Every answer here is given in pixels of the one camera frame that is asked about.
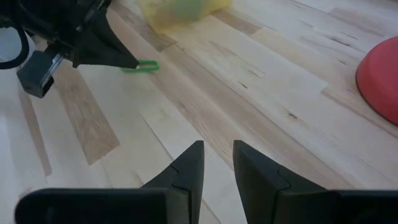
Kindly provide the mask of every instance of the black cable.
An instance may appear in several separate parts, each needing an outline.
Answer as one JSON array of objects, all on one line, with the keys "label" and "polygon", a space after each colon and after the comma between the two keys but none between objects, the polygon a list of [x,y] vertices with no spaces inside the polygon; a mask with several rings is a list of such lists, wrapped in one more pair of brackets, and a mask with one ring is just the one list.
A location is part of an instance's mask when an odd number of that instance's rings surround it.
[{"label": "black cable", "polygon": [[19,66],[24,63],[29,55],[29,42],[27,40],[24,29],[22,28],[22,24],[19,20],[18,10],[19,10],[19,1],[18,0],[9,0],[11,6],[11,21],[14,24],[14,28],[17,30],[19,38],[21,40],[21,52],[19,55],[8,62],[0,62],[0,69],[10,69]]}]

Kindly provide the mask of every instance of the yellow plastic bag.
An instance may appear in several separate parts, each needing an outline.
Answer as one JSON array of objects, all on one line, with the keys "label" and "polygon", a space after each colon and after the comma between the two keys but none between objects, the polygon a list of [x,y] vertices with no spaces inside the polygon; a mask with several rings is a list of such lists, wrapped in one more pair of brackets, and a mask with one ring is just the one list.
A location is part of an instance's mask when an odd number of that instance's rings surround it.
[{"label": "yellow plastic bag", "polygon": [[232,0],[137,0],[145,19],[158,33],[188,24],[215,10],[228,7]]}]

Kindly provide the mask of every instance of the red plastic bowl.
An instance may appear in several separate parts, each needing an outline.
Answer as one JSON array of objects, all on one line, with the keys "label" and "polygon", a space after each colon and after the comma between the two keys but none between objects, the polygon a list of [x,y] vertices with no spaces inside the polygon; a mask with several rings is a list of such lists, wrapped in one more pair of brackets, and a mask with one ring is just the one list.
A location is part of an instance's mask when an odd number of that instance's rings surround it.
[{"label": "red plastic bowl", "polygon": [[398,37],[375,46],[359,64],[356,84],[382,117],[398,125]]}]

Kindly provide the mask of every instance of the wooden floor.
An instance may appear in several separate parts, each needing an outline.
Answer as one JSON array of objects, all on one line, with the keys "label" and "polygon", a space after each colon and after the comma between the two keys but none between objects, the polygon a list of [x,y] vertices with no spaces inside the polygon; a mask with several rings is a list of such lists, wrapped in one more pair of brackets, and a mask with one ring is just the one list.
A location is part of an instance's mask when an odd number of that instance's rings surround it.
[{"label": "wooden floor", "polygon": [[0,223],[44,187],[140,187],[205,140],[201,223],[245,223],[233,174],[242,139],[328,189],[398,189],[398,128],[360,97],[356,67],[398,34],[398,2],[234,0],[156,36],[133,0],[109,23],[160,71],[63,62],[44,99],[0,75]]}]

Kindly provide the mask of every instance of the green clip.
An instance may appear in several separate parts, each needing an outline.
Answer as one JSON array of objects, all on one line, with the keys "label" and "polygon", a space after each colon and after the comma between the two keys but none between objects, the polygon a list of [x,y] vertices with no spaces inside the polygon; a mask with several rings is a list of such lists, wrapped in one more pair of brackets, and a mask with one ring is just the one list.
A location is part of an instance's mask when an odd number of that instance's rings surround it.
[{"label": "green clip", "polygon": [[139,65],[136,69],[122,68],[126,73],[153,72],[159,70],[159,64],[155,60],[138,60]]}]

